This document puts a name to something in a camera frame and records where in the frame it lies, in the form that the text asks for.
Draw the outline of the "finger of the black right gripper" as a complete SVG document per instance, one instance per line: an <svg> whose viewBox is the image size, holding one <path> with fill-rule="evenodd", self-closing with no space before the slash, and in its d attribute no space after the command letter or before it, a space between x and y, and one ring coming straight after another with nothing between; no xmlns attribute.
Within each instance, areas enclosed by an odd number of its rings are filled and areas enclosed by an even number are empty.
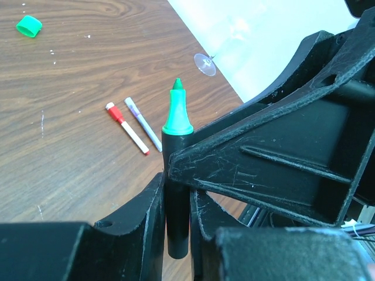
<svg viewBox="0 0 375 281"><path fill-rule="evenodd" d="M180 151L178 179L312 225L338 225L374 151L374 30L363 51L346 41L308 83L219 133L194 135ZM333 135L260 135L254 131L298 114Z"/></svg>
<svg viewBox="0 0 375 281"><path fill-rule="evenodd" d="M254 101L249 101L231 114L210 123L204 128L206 135L214 135L243 121L267 105L275 104L289 96L312 80L344 47L346 41L355 45L355 53L362 52L366 43L366 34L358 30L349 30L336 36L320 31L301 42L295 55L279 77L265 89ZM297 121L298 114L284 116L257 128L254 133L260 135L333 135L335 130L328 130L316 121L308 125L307 121Z"/></svg>

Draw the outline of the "black green highlighter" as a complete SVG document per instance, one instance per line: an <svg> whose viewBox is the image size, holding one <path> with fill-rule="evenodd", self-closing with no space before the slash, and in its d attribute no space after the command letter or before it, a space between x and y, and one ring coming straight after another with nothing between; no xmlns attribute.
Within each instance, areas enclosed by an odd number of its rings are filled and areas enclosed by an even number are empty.
<svg viewBox="0 0 375 281"><path fill-rule="evenodd" d="M176 165L176 157L190 146L193 132L186 107L186 90L182 80L177 78L170 90L169 113L162 127L168 254L174 259L188 254L190 217L189 188L178 179L180 167Z"/></svg>

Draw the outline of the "red pen cap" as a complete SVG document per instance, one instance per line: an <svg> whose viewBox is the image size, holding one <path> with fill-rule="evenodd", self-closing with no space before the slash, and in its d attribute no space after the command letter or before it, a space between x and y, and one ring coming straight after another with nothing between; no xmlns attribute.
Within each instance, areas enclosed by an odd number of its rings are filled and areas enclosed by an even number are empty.
<svg viewBox="0 0 375 281"><path fill-rule="evenodd" d="M105 108L114 121L120 124L122 124L125 121L121 111L115 106L113 102L109 102L105 106Z"/></svg>

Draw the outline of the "purple marker pen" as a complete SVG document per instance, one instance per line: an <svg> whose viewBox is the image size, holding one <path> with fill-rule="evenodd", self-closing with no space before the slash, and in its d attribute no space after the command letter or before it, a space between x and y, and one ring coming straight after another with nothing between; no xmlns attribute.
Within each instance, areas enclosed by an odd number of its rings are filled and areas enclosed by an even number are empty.
<svg viewBox="0 0 375 281"><path fill-rule="evenodd" d="M129 110L132 112L133 116L137 119L137 121L140 123L140 125L143 127L144 131L150 138L150 140L153 142L154 146L159 152L162 152L162 143L157 137L154 130L150 127L149 123L147 123L146 119L141 114L138 107L135 105L135 102L132 100L131 97L127 97L124 100L125 104L129 108Z"/></svg>

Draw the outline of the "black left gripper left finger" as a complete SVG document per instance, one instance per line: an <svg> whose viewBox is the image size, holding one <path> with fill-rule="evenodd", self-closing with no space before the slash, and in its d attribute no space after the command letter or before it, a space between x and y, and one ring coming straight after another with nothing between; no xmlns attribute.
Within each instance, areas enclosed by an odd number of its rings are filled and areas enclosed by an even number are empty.
<svg viewBox="0 0 375 281"><path fill-rule="evenodd" d="M161 280L164 177L94 225L1 225L2 280Z"/></svg>

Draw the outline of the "white red-tipped marker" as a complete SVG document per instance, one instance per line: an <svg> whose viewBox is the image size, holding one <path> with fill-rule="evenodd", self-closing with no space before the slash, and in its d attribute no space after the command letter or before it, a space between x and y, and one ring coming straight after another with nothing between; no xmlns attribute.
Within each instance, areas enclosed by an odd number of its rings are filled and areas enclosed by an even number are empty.
<svg viewBox="0 0 375 281"><path fill-rule="evenodd" d="M129 137L134 141L134 143L138 146L138 148L141 150L141 152L145 155L149 155L150 151L149 151L148 147L146 146L146 144L144 144L144 142L140 139L140 137L135 133L135 131L130 127L128 122L125 120L120 125L126 131L126 133L129 135Z"/></svg>

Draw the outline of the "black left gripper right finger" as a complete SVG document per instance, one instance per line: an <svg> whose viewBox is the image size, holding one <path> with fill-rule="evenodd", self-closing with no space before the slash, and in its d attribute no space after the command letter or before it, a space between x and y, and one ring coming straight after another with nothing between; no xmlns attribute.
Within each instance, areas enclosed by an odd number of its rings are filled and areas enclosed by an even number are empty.
<svg viewBox="0 0 375 281"><path fill-rule="evenodd" d="M193 280L371 280L347 234L332 228L249 228L204 191L190 194Z"/></svg>

